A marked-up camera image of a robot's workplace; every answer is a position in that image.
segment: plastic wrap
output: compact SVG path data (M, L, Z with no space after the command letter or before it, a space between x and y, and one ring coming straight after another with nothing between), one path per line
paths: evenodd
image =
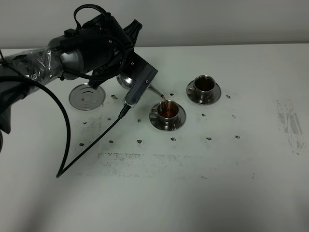
M7 62L26 77L46 85L63 74L60 53L49 47L29 50L5 58ZM31 87L30 93L38 90Z

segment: white wall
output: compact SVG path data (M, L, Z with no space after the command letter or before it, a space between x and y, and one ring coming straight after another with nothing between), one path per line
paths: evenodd
M73 11L98 4L124 27L143 24L139 46L309 40L308 0L10 0L0 7L0 47L46 45L75 28ZM79 12L81 23L95 10Z

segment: robotic arm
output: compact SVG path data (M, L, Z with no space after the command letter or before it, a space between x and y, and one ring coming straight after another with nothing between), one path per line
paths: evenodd
M83 8L96 9L100 15L81 26L76 14ZM74 19L76 29L64 31L64 35L52 39L47 48L6 58L0 54L0 133L11 131L11 105L38 89L16 81L16 78L4 82L4 77L29 78L42 85L58 78L73 80L81 77L88 79L88 85L97 89L108 79L125 75L134 84L125 97L124 114L151 84L157 70L134 52L141 23L134 20L122 29L110 13L92 4L78 7ZM93 71L91 76L85 74L89 71Z

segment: metal saucer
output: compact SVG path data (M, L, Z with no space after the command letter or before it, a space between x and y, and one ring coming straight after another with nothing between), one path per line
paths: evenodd
M78 110L93 110L105 100L105 91L102 87L93 89L87 83L75 87L70 95L70 104Z
M209 79L213 83L213 88L210 90L202 91L195 85L199 79ZM211 105L216 103L221 97L221 88L210 76L198 76L195 80L191 81L186 89L187 96L191 101L199 105Z
M174 101L167 100L167 102L172 102L178 107L178 112L176 116L172 118L166 118L159 114L158 108L161 104L164 104L164 102L162 101L151 108L149 113L149 119L151 124L161 131L174 131L179 129L185 123L186 113L184 109Z

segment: table surface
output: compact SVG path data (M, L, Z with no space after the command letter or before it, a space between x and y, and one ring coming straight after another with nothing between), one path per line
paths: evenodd
M61 111L43 91L19 101L0 154L0 230L308 231L309 44L136 52L158 69L153 85L185 109L183 127L153 127L149 111L161 99L147 91L56 179L66 140ZM187 84L202 74L221 87L214 105L194 104L186 95ZM70 118L68 160L111 125L126 94L114 78L102 85L101 107L79 111L68 97L84 82L47 85Z

